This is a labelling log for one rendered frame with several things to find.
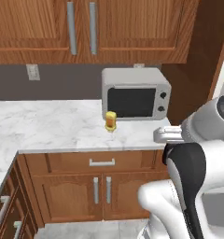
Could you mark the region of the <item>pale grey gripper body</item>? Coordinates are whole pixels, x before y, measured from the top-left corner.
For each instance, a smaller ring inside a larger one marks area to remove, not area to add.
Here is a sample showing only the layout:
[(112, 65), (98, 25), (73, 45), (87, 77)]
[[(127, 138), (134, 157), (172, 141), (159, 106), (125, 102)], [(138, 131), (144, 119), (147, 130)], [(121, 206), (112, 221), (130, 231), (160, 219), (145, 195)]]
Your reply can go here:
[(153, 132), (156, 143), (182, 143), (181, 128), (179, 126), (162, 126)]

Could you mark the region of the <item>wooden base cupboard door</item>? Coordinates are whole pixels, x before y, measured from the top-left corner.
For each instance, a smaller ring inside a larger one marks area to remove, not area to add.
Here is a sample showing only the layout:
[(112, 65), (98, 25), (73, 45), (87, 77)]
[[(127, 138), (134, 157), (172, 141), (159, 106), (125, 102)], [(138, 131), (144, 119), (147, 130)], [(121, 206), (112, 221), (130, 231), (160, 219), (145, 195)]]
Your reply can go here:
[[(111, 203), (106, 203), (106, 177), (111, 176)], [(138, 189), (150, 182), (168, 179), (167, 172), (132, 172), (103, 174), (104, 220), (148, 218), (149, 213), (138, 203)]]
[[(93, 199), (93, 178), (99, 178), (99, 203)], [(103, 217), (102, 176), (34, 176), (33, 184), (45, 223), (93, 221)]]

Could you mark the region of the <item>wooden wall cupboard door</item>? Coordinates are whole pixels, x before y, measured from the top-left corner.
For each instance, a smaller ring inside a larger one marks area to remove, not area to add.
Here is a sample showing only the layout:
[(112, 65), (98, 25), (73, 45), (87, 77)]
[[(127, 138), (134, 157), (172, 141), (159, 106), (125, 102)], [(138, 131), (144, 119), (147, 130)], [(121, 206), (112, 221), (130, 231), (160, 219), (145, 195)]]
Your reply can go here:
[[(77, 55), (71, 54), (67, 2), (74, 3)], [(82, 63), (79, 0), (0, 0), (0, 64)]]
[[(90, 2), (97, 54), (91, 54)], [(200, 0), (80, 0), (85, 63), (185, 63)]]

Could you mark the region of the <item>yellow mustard bottle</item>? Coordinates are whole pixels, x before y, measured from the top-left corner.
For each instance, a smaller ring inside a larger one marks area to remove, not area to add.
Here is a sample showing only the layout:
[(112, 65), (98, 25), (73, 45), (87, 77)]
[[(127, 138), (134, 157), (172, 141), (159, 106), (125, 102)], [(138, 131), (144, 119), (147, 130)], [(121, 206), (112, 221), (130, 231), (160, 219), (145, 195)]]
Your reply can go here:
[(117, 127), (116, 120), (117, 120), (117, 114), (113, 111), (108, 111), (105, 114), (105, 128), (108, 131), (113, 132)]

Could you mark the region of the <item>grey microwave oven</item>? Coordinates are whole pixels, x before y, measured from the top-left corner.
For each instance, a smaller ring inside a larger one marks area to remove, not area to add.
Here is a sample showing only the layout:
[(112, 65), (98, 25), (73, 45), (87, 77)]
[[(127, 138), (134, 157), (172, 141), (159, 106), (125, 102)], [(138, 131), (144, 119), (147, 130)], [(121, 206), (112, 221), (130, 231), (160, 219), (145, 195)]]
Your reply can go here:
[(102, 71), (102, 116), (117, 120), (163, 120), (172, 86), (156, 67), (105, 68)]

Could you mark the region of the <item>wooden tall side panel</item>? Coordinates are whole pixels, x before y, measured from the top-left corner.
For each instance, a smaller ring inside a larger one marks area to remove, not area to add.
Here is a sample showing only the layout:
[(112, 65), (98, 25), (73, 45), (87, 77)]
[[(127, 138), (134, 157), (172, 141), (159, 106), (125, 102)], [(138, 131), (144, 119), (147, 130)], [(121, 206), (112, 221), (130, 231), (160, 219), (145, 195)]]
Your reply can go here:
[(224, 0), (201, 0), (187, 62), (161, 67), (172, 85), (167, 112), (172, 125), (213, 98), (223, 60)]

